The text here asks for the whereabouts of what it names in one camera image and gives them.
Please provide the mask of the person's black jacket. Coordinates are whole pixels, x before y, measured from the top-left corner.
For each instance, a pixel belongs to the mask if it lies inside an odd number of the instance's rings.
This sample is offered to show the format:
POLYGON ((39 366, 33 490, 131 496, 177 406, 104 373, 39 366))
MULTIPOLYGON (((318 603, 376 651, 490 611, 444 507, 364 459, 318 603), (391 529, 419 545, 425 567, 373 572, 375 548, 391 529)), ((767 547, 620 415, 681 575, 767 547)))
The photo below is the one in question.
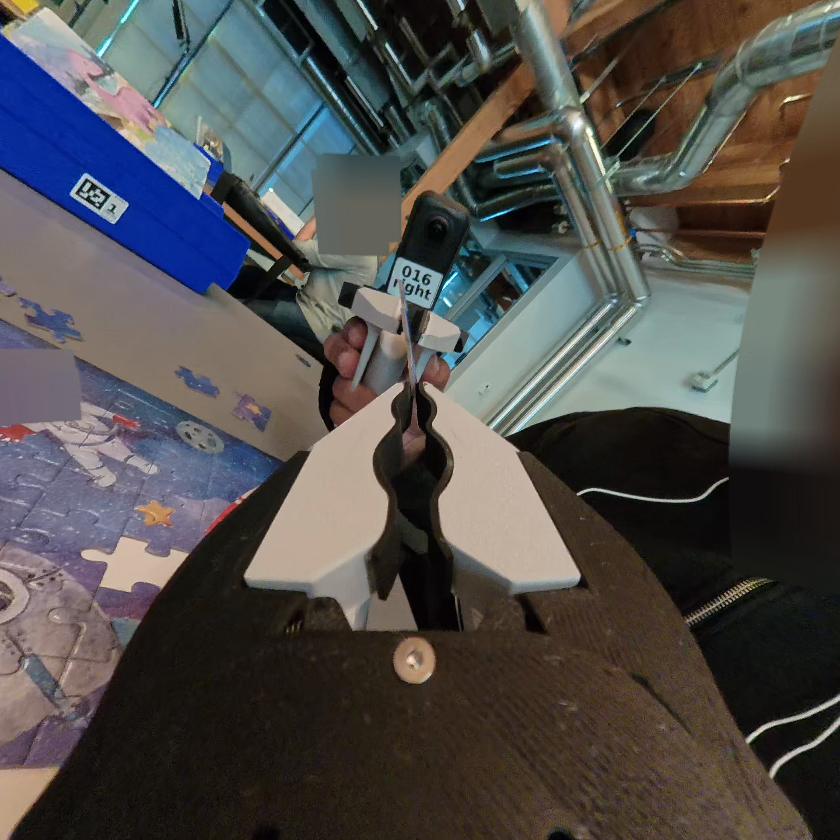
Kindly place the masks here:
POLYGON ((812 837, 838 839, 838 595, 735 570, 729 440, 728 423, 652 406, 558 416, 508 438, 647 563, 747 745, 812 837))

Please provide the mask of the pastel illustrated puzzle board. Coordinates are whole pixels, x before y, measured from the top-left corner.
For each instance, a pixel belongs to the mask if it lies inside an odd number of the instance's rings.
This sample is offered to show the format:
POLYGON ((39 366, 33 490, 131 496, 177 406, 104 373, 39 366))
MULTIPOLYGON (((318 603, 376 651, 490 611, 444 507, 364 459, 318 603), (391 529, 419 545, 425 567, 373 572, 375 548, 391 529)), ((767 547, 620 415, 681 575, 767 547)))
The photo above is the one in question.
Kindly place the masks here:
POLYGON ((95 49, 41 7, 3 28, 3 38, 75 95, 163 172, 199 198, 210 162, 95 49))

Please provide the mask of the blue plastic bin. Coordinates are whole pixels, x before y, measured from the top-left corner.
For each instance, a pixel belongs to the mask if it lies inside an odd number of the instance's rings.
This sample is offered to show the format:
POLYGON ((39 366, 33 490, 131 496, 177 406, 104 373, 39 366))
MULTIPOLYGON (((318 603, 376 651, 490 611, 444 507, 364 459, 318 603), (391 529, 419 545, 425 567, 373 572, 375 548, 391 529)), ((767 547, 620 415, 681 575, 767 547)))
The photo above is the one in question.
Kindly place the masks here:
POLYGON ((2 37, 1 166, 184 286, 228 289, 249 240, 2 37))

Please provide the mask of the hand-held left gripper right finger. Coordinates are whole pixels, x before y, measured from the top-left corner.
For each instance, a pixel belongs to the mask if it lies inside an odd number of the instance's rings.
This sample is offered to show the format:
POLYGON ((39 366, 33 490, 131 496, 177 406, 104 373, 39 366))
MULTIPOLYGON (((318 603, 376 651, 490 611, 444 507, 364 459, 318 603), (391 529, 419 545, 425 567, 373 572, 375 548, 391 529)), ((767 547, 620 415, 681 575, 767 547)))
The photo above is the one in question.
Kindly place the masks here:
POLYGON ((519 451, 428 384, 427 441, 444 449, 435 501, 457 596, 513 596, 575 587, 581 572, 519 451))

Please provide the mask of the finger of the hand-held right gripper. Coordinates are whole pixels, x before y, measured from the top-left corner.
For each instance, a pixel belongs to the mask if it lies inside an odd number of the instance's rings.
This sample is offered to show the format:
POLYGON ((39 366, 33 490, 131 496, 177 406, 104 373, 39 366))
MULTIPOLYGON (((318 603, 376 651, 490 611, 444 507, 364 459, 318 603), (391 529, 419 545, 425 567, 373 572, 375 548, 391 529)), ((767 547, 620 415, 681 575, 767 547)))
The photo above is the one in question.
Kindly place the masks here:
POLYGON ((370 287, 359 288, 351 311, 366 326, 351 389, 360 384, 373 392, 386 392, 403 375, 403 304, 399 297, 370 287))
POLYGON ((461 350, 461 329, 444 318, 428 318, 417 342, 417 379, 420 380, 434 354, 461 350))

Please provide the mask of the silver ventilation duct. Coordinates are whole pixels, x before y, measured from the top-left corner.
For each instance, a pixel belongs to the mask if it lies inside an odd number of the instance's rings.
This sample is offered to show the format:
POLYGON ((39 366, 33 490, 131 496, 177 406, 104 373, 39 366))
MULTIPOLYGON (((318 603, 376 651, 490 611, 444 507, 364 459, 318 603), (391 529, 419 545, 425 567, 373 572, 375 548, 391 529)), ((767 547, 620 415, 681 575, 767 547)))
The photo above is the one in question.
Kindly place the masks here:
POLYGON ((779 17, 742 42, 717 73, 677 149, 620 165, 610 176, 614 193, 648 196, 687 188, 766 88, 825 67, 838 31, 839 2, 825 1, 779 17))

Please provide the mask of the space jigsaw puzzle board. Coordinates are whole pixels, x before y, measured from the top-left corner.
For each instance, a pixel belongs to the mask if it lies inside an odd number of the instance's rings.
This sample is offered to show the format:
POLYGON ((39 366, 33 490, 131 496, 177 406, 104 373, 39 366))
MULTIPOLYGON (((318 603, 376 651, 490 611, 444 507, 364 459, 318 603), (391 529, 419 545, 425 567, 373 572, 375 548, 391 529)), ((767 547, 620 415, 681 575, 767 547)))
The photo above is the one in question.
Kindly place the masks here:
POLYGON ((76 365, 78 420, 2 428, 2 770, 65 761, 170 574, 280 465, 76 365))

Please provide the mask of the silver ceiling pipes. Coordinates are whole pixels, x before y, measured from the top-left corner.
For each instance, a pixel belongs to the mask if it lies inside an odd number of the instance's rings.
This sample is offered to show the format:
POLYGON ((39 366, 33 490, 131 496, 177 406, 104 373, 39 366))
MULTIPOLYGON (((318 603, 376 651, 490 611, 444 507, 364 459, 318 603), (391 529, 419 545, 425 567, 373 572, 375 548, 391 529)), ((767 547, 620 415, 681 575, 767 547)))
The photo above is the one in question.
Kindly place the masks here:
POLYGON ((478 5, 494 34, 510 30, 552 118, 542 145, 515 141, 521 153, 508 159, 509 172, 522 174, 526 165, 534 165, 552 176, 604 290, 602 301, 577 330, 489 420, 492 429, 507 435, 529 425, 586 365, 622 338, 650 290, 606 175, 600 142, 546 7, 536 1, 478 5))

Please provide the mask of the group of loose puzzle pieces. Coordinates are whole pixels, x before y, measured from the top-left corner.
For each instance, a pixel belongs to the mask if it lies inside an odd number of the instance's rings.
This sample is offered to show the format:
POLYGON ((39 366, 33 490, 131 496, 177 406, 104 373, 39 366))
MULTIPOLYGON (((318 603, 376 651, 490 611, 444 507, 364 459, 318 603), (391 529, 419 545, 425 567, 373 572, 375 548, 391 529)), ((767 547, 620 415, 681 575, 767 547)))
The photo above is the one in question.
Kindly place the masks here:
POLYGON ((7 279, 2 318, 254 443, 322 435, 320 365, 226 292, 7 279))

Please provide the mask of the person's right hand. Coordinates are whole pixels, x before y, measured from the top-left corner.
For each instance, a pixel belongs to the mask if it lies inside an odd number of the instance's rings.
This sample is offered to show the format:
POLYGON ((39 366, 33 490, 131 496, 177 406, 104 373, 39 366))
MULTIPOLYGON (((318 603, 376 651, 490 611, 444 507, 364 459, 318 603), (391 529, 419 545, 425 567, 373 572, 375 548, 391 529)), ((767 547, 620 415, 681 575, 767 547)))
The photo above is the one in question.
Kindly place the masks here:
MULTIPOLYGON (((318 409, 328 432, 351 420, 378 397, 366 385, 353 385, 367 331, 364 321, 353 317, 342 331, 330 335, 323 346, 326 364, 319 384, 318 409)), ((450 374, 448 364, 436 353, 426 363, 421 381, 443 392, 450 374)), ((403 434, 403 442, 407 448, 422 448, 426 443, 416 413, 411 426, 403 434)))

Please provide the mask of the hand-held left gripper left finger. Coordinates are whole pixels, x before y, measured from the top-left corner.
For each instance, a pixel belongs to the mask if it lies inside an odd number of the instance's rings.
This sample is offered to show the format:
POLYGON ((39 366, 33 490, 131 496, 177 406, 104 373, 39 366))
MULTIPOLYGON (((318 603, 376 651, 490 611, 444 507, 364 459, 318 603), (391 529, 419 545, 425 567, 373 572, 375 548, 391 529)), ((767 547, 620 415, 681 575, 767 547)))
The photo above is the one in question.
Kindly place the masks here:
POLYGON ((252 588, 336 601, 355 631, 402 564, 393 479, 412 392, 395 384, 309 452, 245 572, 252 588))

